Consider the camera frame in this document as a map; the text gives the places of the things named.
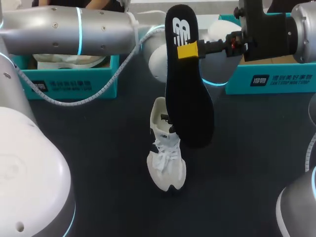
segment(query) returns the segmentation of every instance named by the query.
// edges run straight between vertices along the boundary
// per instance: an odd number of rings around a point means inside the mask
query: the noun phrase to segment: screw
[[[10,76],[10,74],[9,74],[9,73],[3,73],[3,75],[4,75],[6,78],[11,79],[11,76]]]

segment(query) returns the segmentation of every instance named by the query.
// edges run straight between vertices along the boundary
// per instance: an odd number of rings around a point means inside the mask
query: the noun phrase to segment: gray table surface
[[[308,116],[312,94],[209,91],[216,117],[212,144],[182,147],[187,183],[172,197],[156,191],[146,169],[150,112],[164,84],[142,58],[119,77],[115,100],[76,108],[31,102],[40,128],[69,164],[76,237],[281,236],[275,205],[282,189],[304,173],[316,132]],[[203,128],[198,118],[196,127]]]

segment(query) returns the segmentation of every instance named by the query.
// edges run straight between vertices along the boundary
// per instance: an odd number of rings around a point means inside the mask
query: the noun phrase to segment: shoe insole
[[[214,108],[197,57],[178,59],[177,46],[198,40],[198,21],[187,5],[169,9],[165,20],[168,56],[166,106],[174,129],[190,148],[207,146],[214,132]]]

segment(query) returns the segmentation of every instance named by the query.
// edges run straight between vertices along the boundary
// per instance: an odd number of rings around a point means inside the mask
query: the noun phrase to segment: white sneaker
[[[107,58],[104,56],[78,56],[64,54],[34,54],[33,57],[38,62],[38,70],[93,68],[102,64]]]
[[[181,158],[180,139],[167,118],[165,98],[160,97],[156,99],[150,117],[155,142],[147,157],[147,167],[154,183],[165,192],[180,190],[187,176],[186,163]]]
[[[128,12],[131,0],[118,0],[118,2],[124,7],[124,12]]]

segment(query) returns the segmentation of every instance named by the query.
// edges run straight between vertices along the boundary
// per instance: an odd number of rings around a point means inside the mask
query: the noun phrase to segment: teal box
[[[240,25],[233,15],[219,19]],[[316,92],[316,63],[239,65],[225,90],[230,95]]]
[[[31,56],[14,56],[12,60],[25,75],[47,96],[55,100],[86,99],[98,92],[119,68],[119,56],[111,56],[108,68],[27,70]],[[22,79],[29,100],[41,99]],[[117,80],[104,92],[100,99],[117,96]]]

